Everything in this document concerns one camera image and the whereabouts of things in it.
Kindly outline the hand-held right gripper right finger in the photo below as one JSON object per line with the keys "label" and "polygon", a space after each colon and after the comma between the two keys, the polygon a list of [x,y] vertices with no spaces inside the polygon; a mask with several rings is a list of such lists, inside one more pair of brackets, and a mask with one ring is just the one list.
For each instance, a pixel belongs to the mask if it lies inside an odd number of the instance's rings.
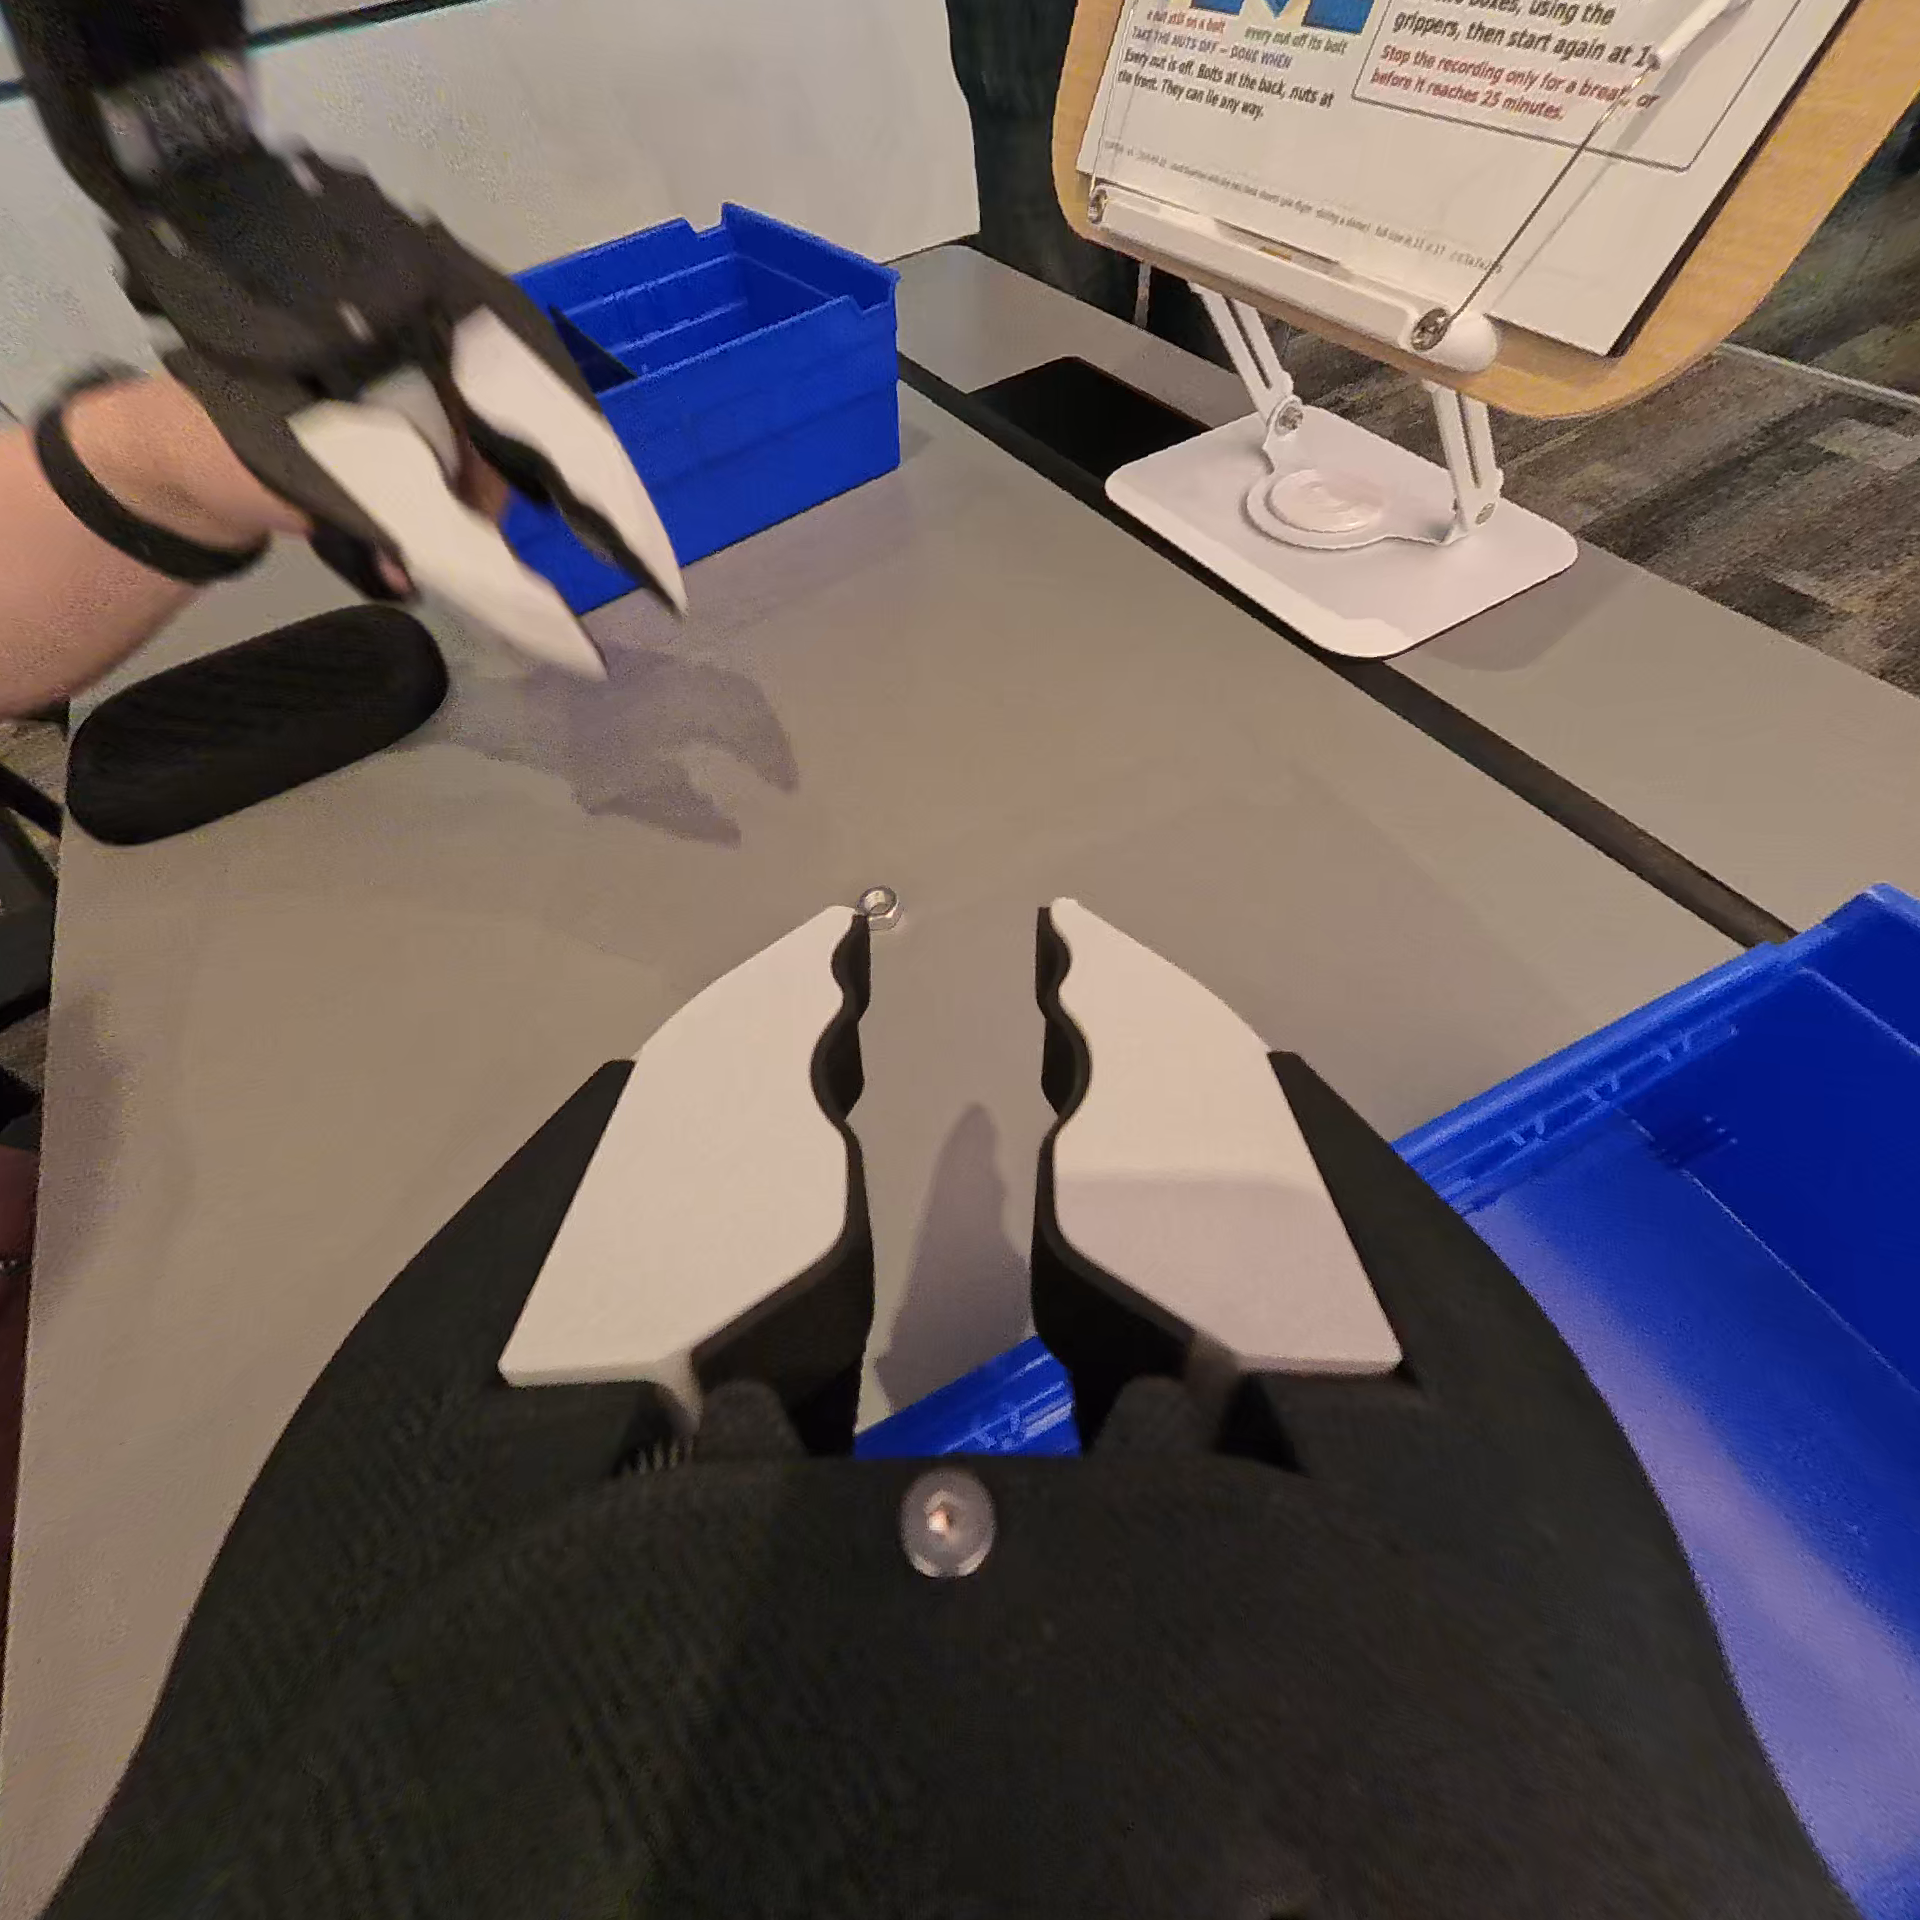
{"label": "hand-held right gripper right finger", "polygon": [[1275,1058],[1195,977],[1069,896],[1037,916],[1032,1314],[1098,1441],[1141,1382],[1205,1417],[1257,1377],[1404,1363]]}

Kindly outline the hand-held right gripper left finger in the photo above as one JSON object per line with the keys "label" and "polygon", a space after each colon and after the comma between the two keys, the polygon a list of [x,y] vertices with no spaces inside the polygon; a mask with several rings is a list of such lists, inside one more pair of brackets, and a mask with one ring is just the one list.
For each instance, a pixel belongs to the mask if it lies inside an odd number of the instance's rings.
{"label": "hand-held right gripper left finger", "polygon": [[693,1433],[764,1385],[850,1433],[873,1332],[872,931],[833,904],[682,1006],[631,1072],[498,1355],[515,1388],[640,1385]]}

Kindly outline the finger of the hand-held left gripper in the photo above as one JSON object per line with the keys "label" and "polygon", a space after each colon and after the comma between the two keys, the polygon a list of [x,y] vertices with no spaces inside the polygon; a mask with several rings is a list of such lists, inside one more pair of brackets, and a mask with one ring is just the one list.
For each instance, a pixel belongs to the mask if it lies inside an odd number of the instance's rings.
{"label": "finger of the hand-held left gripper", "polygon": [[560,593],[461,504],[439,454],[405,412],[321,400],[288,420],[296,444],[371,519],[416,587],[535,665],[603,682],[608,665]]}
{"label": "finger of the hand-held left gripper", "polygon": [[471,444],[602,562],[683,615],[689,593],[658,508],[569,360],[481,307],[453,328],[448,370]]}

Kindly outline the printed instruction sheet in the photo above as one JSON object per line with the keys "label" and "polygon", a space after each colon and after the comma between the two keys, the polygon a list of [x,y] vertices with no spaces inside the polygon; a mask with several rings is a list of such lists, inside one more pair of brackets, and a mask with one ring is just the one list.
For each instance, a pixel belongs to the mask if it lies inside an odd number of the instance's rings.
{"label": "printed instruction sheet", "polygon": [[1105,188],[1579,352],[1616,352],[1841,2],[1128,4]]}

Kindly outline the dark chair frame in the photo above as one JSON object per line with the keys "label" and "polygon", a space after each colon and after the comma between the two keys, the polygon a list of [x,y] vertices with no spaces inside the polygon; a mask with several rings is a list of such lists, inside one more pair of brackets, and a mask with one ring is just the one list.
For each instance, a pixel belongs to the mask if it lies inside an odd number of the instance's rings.
{"label": "dark chair frame", "polygon": [[60,806],[3,767],[3,1034],[44,1016],[52,998],[61,827]]}

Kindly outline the person's left forearm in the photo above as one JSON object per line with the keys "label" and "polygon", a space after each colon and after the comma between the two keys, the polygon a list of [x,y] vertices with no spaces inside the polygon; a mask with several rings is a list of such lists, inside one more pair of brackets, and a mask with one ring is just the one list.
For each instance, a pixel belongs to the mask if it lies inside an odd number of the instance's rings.
{"label": "person's left forearm", "polygon": [[48,487],[25,428],[3,438],[3,716],[44,713],[161,633],[201,590],[136,566]]}

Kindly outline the person's left hand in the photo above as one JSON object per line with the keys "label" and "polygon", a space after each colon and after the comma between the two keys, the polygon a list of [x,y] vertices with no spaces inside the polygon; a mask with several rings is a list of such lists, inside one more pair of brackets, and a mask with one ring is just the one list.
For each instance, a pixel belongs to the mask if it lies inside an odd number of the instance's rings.
{"label": "person's left hand", "polygon": [[72,394],[65,441],[116,508],[170,538],[244,554],[313,521],[239,462],[201,402],[172,375],[116,375]]}

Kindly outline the white document stand with wooden board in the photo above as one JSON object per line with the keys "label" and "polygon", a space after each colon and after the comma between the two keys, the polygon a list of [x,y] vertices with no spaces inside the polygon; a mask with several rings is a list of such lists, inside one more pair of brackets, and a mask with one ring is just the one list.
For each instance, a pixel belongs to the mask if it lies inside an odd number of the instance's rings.
{"label": "white document stand with wooden board", "polygon": [[1195,290],[1248,412],[1124,464],[1109,502],[1357,660],[1400,656],[1573,568],[1573,535],[1506,496],[1493,415],[1608,415],[1690,372],[1762,307],[1915,98],[1915,4],[1850,4],[1629,339],[1595,355],[1092,183],[1077,151],[1124,7],[1075,10],[1052,135],[1059,202],[1091,243]]}

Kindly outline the blue plastic bin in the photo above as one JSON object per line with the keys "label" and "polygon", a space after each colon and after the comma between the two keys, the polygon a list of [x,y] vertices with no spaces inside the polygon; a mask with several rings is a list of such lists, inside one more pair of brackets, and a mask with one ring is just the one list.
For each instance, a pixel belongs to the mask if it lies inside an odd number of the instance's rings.
{"label": "blue plastic bin", "polygon": [[515,278],[629,450],[683,572],[900,464],[899,273],[728,203]]}
{"label": "blue plastic bin", "polygon": [[[1553,1320],[1863,1915],[1919,1903],[1919,911],[1876,887],[1396,1143]],[[924,1336],[859,1441],[1064,1455],[1035,1336]]]}

